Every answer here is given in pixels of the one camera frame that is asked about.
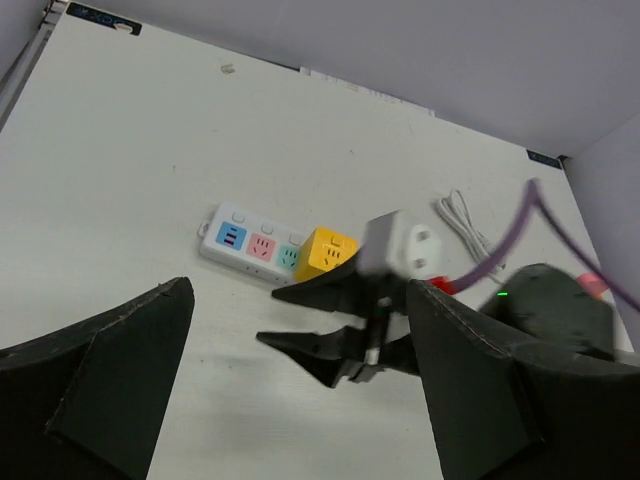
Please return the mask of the yellow cube socket adapter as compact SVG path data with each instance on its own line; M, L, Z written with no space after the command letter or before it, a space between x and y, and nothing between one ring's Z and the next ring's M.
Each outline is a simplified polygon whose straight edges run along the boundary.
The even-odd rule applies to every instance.
M296 282L305 282L340 266L358 251L358 241L326 227L316 227L299 250Z

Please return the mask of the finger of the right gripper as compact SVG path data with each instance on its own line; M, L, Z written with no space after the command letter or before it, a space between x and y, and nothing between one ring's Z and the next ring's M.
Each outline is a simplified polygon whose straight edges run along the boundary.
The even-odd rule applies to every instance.
M386 307L400 310L400 278L394 274L367 276L358 272L357 260L271 292L273 299L325 312L372 318Z
M346 326L328 334L264 331L256 334L256 340L286 355L328 388L343 378L366 383L386 370L416 376L411 337L388 342L383 339L385 333L382 327Z

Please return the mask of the white multicolour power strip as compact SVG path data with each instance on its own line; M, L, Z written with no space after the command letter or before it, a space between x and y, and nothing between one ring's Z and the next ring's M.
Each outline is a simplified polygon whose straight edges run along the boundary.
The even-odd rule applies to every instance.
M221 203L198 231L202 257L286 286L294 272L305 238L290 227L231 202Z

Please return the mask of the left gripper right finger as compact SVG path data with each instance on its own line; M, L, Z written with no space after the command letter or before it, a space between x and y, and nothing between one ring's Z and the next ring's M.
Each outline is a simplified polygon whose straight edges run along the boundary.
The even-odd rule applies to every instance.
M635 479L639 370L574 353L422 282L411 338L446 479Z

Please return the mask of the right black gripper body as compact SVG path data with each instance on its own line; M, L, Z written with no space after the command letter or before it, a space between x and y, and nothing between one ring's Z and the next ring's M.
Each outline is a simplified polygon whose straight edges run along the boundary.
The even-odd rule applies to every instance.
M614 358L614 311L568 273L548 264L512 274L479 308L540 340L602 360Z

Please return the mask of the pink plug adapter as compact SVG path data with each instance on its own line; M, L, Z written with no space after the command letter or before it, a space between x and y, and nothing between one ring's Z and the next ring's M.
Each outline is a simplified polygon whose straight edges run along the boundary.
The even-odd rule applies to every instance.
M598 300L603 300L604 294L609 290L607 283L592 272L581 274L576 280L592 297Z

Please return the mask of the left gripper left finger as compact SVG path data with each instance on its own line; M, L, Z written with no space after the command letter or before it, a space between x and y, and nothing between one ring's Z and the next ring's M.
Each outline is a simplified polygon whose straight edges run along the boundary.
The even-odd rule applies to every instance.
M146 478L194 305L177 277L3 349L2 478Z

